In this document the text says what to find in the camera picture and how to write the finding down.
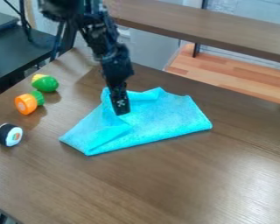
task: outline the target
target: black and white toy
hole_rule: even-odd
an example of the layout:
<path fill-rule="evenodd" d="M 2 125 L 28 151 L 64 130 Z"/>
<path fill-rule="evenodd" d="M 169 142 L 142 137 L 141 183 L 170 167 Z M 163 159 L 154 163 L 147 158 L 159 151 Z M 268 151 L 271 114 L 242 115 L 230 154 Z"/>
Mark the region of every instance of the black and white toy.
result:
<path fill-rule="evenodd" d="M 0 126 L 0 144 L 8 147 L 15 146 L 22 140 L 23 129 L 13 124 L 5 123 Z"/>

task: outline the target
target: green toy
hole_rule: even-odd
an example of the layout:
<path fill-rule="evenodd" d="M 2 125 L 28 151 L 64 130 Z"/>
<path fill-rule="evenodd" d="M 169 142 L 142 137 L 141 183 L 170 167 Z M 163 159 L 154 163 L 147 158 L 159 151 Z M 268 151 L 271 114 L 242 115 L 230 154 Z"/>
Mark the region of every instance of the green toy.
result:
<path fill-rule="evenodd" d="M 37 105 L 38 106 L 44 106 L 44 104 L 45 104 L 45 97 L 39 92 L 39 91 L 36 91 L 36 90 L 34 90 L 34 91 L 31 91 L 30 92 L 30 94 L 32 95 L 32 96 L 34 96 L 34 98 L 36 99 L 36 101 L 37 101 Z"/>
<path fill-rule="evenodd" d="M 58 81 L 54 77 L 46 74 L 35 74 L 31 84 L 38 91 L 47 93 L 56 91 L 59 87 Z"/>

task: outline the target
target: wooden shelf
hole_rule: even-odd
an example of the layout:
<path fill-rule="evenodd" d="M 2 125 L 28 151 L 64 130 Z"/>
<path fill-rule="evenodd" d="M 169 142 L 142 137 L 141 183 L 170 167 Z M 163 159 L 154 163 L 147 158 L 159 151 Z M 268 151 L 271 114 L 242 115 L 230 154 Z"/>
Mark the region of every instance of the wooden shelf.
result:
<path fill-rule="evenodd" d="M 280 104 L 280 70 L 206 53 L 192 57 L 193 45 L 181 49 L 166 72 Z"/>
<path fill-rule="evenodd" d="M 280 62 L 280 24 L 154 0 L 109 0 L 119 25 Z"/>

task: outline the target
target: towel fold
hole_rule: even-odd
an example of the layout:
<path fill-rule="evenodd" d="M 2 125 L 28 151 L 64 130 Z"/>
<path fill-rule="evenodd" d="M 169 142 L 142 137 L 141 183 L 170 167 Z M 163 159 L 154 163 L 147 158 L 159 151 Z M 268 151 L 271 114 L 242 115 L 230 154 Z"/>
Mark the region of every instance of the towel fold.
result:
<path fill-rule="evenodd" d="M 101 105 L 59 140 L 93 156 L 213 127 L 190 96 L 169 94 L 161 87 L 128 95 L 131 112 L 117 116 L 104 88 Z"/>

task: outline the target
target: orange toy carrot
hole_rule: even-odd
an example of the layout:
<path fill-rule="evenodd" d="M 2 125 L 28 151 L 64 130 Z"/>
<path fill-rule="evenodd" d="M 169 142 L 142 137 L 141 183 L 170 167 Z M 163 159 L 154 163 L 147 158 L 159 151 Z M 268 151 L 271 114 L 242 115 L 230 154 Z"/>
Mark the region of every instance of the orange toy carrot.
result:
<path fill-rule="evenodd" d="M 22 94 L 15 98 L 17 110 L 23 115 L 29 115 L 34 112 L 38 106 L 45 104 L 45 98 L 39 91 L 33 91 L 30 94 Z"/>

